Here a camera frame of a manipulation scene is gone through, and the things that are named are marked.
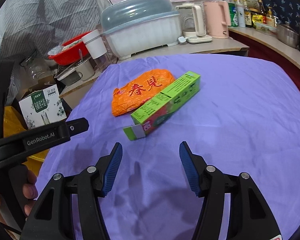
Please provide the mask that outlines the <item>person left hand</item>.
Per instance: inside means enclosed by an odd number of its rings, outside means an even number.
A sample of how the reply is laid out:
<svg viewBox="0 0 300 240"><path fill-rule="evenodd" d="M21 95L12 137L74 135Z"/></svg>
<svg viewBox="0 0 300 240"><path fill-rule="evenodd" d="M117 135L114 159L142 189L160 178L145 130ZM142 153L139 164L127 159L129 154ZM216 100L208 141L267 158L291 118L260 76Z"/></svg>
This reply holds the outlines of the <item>person left hand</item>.
<svg viewBox="0 0 300 240"><path fill-rule="evenodd" d="M36 175L25 165L0 170L0 223L22 228L38 197Z"/></svg>

